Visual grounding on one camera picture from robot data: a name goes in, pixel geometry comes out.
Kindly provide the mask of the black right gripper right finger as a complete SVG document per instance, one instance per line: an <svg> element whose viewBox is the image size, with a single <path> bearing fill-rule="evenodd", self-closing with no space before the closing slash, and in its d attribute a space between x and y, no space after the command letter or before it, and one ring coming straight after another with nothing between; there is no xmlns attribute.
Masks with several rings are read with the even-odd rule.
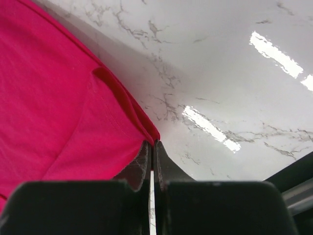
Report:
<svg viewBox="0 0 313 235"><path fill-rule="evenodd" d="M196 181L153 147L159 235L296 235L281 193L267 181Z"/></svg>

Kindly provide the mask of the bright red t shirt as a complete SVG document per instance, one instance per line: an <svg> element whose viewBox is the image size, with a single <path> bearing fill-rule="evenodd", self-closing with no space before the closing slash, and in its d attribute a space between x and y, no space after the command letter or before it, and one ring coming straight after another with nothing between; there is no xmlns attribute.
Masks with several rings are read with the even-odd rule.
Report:
<svg viewBox="0 0 313 235"><path fill-rule="evenodd" d="M29 0L0 3L0 206L28 181L109 180L160 134L116 76Z"/></svg>

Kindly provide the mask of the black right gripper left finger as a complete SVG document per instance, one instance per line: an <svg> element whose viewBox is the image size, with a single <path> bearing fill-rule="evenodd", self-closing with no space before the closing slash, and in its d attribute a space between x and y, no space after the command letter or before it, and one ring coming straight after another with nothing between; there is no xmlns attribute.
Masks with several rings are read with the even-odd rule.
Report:
<svg viewBox="0 0 313 235"><path fill-rule="evenodd" d="M147 235L151 145L111 180L19 185L0 217L3 235Z"/></svg>

